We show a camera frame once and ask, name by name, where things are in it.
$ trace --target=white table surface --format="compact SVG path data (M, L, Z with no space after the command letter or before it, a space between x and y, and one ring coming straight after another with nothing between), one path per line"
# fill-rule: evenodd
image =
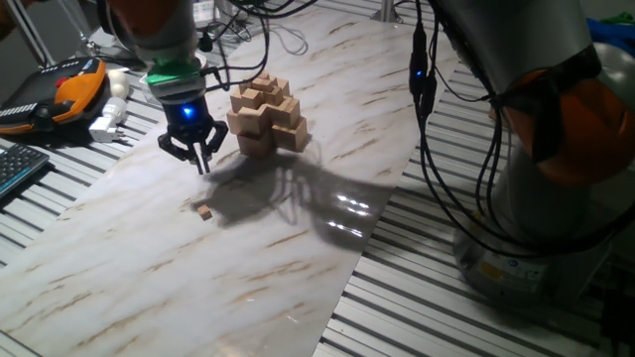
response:
M412 27L358 19L285 20L308 37L303 57L272 41L268 69L309 120L302 155L247 160L230 136L200 177L157 147L157 118L0 272L0 329L45 356L310 356L419 137ZM258 62L259 39L232 63ZM449 76L447 42L440 61ZM207 101L224 118L228 93Z

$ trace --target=stacked wooden blocks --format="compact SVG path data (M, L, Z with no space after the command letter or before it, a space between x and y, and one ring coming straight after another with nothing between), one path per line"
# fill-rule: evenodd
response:
M238 137L240 153L265 158L276 148L301 152L307 143L307 119L289 82L263 71L231 94L229 131Z

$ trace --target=black keyboard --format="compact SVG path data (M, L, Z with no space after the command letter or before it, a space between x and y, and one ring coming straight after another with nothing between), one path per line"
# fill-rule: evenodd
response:
M34 174L49 156L22 145L0 154L0 198Z

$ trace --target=blue led light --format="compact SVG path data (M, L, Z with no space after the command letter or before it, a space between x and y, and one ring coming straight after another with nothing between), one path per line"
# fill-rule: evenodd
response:
M188 119L190 119L193 116L193 114L194 114L194 110L189 108L189 107L184 107L183 108L183 112L184 112L184 114L186 114Z

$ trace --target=white plug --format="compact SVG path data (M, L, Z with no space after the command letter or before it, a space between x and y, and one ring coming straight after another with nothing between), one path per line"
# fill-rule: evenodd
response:
M112 97L103 107L101 114L88 128L88 132L97 143L111 143L121 139L123 134L117 131L117 124L121 123L126 115L126 101Z

